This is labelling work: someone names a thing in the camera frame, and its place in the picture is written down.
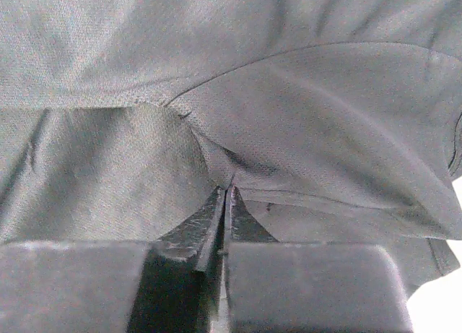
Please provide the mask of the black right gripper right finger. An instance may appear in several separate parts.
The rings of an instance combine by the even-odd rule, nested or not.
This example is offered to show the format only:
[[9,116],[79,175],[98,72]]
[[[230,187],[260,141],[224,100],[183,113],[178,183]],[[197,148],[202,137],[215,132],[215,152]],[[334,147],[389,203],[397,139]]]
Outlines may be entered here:
[[406,291],[386,250],[282,243],[227,191],[225,288],[231,332],[411,332]]

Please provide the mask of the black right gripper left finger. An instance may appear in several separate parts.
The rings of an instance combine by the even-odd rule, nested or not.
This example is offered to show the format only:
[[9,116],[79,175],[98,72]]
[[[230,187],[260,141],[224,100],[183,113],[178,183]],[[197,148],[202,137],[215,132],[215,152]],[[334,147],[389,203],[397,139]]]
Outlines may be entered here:
[[207,332],[221,189],[161,238],[1,246],[3,332]]

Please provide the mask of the black t-shirt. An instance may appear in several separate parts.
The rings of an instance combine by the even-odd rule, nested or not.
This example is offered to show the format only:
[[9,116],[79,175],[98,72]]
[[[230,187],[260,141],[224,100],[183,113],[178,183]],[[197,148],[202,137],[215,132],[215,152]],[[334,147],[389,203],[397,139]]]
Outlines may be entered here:
[[459,268],[461,0],[1,0],[1,240],[154,240],[235,186],[281,241]]

